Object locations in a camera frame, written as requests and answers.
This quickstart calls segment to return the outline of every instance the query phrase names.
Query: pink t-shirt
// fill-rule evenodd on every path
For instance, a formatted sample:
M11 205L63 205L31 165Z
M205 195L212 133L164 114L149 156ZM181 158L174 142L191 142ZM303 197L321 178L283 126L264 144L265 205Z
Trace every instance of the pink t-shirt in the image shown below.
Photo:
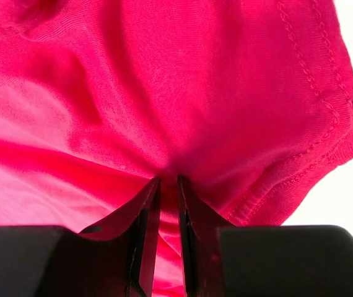
M280 225L353 158L332 0L0 0L0 225L80 231L162 180L154 296L182 296L177 175Z

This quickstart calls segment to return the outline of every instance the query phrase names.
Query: seam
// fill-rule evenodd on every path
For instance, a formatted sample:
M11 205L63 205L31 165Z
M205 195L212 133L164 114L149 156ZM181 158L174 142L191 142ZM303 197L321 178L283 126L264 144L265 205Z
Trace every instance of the seam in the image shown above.
M332 155L339 148L339 146L347 140L349 134L347 133L337 144L326 154L322 155L316 162L310 164L305 170L300 173L295 174L294 176L280 182L275 185L266 195L264 195L260 201L258 201L256 207L247 215L247 217L242 222L242 226L247 226L249 224L250 219L258 212L258 210L263 206L263 204L267 201L267 197L273 195L276 191L286 187L288 184L294 184L299 182L302 178L304 178L309 172L313 171L318 166L333 166L335 163L335 159L332 158Z
M325 97L323 95L323 92L321 91L320 87L318 86L318 84L316 83L316 80L314 79L312 72L309 70L306 62L303 59L303 55L302 52L300 51L300 47L297 43L297 39L296 39L296 35L292 30L292 25L290 23L290 17L287 14L287 12L285 11L285 5L282 2L278 2L277 3L277 9L280 12L280 18L285 26L285 30L287 31L287 36L288 39L291 41L292 43L292 47L294 49L294 53L296 55L296 58L299 61L299 64L302 67L303 73L306 75L306 78L308 80L308 82L310 83L310 87L312 88L312 90L314 91L314 95L322 102L322 104L325 105L325 107L331 112L331 114L333 115L333 121L332 121L332 125L331 127L322 135L322 137L317 140L316 142L314 142L313 144L311 144L311 146L309 146L309 148L306 149L306 151L298 153L290 158L288 158L287 160L281 162L280 164L276 165L273 170L276 170L280 167L283 167L284 165L291 163L293 161L298 160L299 158L302 158L305 155L308 155L309 153L311 153L318 145L322 144L323 142L325 142L326 139L328 139L331 135L331 133L335 130L336 126L339 124L339 113L334 109L333 105L325 100ZM237 205L233 208L233 210L231 212L229 212L228 216L227 216L227 220L230 220L236 213L236 211L240 208L240 206L242 205L242 203L244 203L244 201L246 200L246 198L248 197L249 194L252 193L252 190L255 188L255 184L252 185L249 190L247 190L246 194L240 199L240 201L237 203ZM255 202L254 207L248 212L248 215L246 216L245 221L249 220L252 215L254 215L257 211L258 208L261 207L261 205L264 203L262 202L262 200L264 199L264 197L266 197L269 193L267 193L266 195L264 195L262 198L260 198L258 201Z
M343 95L346 98L347 105L351 108L352 107L352 98L351 98L350 93L346 90L346 85L344 84L342 76L339 71L339 68L336 65L335 53L331 48L331 42L328 39L328 32L325 29L325 24L322 20L322 14L318 8L318 1L317 0L312 0L312 7L313 7L315 17L318 22L318 26L321 30L321 36L323 38L325 47L328 50L328 59L329 59L329 62L331 63L331 67L334 72L336 82L338 83L338 87L342 90Z

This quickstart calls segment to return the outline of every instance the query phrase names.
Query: black plastic piece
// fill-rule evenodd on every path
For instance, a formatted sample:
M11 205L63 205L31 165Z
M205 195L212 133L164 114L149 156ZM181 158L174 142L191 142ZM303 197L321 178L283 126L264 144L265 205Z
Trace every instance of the black plastic piece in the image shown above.
M0 297L151 296L159 221L156 178L81 234L0 227Z
M202 201L182 176L178 178L178 201L186 294L222 297L224 280L217 230L232 224Z
M220 230L225 293L353 296L353 237L336 226Z

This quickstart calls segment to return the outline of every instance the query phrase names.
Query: cotton cloth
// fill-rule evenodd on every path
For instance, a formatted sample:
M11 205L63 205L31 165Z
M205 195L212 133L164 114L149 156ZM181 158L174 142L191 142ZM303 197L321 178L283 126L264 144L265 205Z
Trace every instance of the cotton cloth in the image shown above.
M280 225L351 158L331 0L0 0L0 225L78 232L159 176L154 296L183 296L179 174Z

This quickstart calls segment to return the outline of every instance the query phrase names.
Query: wrinkled fabric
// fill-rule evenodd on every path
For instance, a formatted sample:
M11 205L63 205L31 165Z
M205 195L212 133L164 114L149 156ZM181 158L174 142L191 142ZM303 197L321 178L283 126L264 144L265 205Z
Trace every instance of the wrinkled fabric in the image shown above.
M0 0L0 225L80 231L162 180L154 296L182 296L177 175L280 225L353 158L331 0Z

